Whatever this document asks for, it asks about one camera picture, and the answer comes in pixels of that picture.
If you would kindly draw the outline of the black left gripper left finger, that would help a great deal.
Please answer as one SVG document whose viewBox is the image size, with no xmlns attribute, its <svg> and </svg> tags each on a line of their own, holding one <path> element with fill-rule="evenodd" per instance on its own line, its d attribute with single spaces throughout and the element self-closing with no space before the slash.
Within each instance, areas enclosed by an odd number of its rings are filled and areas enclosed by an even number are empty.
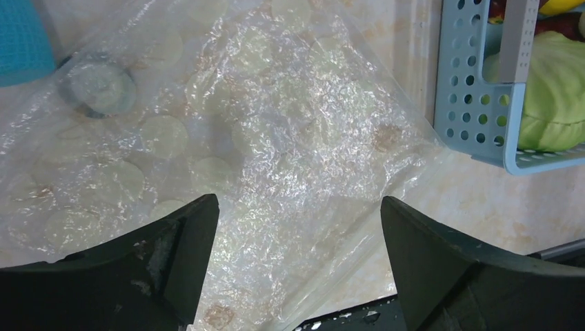
<svg viewBox="0 0 585 331">
<path fill-rule="evenodd" d="M 1 269 L 2 330 L 185 330 L 195 320 L 219 220 L 205 194 L 120 237 Z"/>
</svg>

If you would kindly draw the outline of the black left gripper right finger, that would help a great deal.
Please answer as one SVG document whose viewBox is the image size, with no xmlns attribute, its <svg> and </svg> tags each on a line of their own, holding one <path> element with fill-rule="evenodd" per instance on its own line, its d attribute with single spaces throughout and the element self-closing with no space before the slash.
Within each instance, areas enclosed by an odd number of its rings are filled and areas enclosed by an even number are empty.
<svg viewBox="0 0 585 331">
<path fill-rule="evenodd" d="M 380 213 L 408 330 L 584 329 L 583 240 L 522 255 L 395 197 Z"/>
</svg>

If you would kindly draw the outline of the green cabbage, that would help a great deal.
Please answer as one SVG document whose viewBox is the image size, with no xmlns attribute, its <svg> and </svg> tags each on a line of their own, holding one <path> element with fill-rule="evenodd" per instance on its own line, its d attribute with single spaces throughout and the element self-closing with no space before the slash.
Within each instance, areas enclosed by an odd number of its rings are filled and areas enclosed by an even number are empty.
<svg viewBox="0 0 585 331">
<path fill-rule="evenodd" d="M 584 43 L 548 31 L 533 40 L 518 148 L 559 152 L 584 142 Z"/>
</svg>

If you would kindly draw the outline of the clear zip top bag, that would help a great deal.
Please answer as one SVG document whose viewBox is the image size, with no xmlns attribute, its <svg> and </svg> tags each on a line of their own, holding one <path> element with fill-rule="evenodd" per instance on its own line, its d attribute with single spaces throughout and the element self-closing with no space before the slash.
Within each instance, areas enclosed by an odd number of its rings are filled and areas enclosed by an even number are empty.
<svg viewBox="0 0 585 331">
<path fill-rule="evenodd" d="M 205 194 L 219 220 L 185 330 L 290 330 L 381 239 L 379 208 L 444 149 L 343 10 L 131 1 L 48 77 L 1 93 L 1 269 L 54 263 Z M 132 111 L 75 112 L 57 84 L 104 59 Z"/>
</svg>

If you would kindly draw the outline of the dark red apple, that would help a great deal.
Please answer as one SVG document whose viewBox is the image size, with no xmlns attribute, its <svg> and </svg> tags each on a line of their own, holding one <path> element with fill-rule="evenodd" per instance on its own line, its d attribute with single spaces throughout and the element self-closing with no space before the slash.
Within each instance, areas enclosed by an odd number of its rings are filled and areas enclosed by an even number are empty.
<svg viewBox="0 0 585 331">
<path fill-rule="evenodd" d="M 535 35 L 543 32 L 554 31 L 574 41 L 584 41 L 579 31 L 581 12 L 567 12 L 553 17 L 538 19 L 535 26 Z"/>
</svg>

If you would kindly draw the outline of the yellow pear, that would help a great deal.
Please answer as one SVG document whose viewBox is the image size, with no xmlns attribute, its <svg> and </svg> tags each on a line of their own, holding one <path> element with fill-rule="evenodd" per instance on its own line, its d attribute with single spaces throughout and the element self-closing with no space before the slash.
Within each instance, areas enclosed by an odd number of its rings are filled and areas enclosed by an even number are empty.
<svg viewBox="0 0 585 331">
<path fill-rule="evenodd" d="M 569 12 L 584 3 L 584 0 L 545 0 L 539 7 L 539 13 L 546 16 L 555 16 Z"/>
</svg>

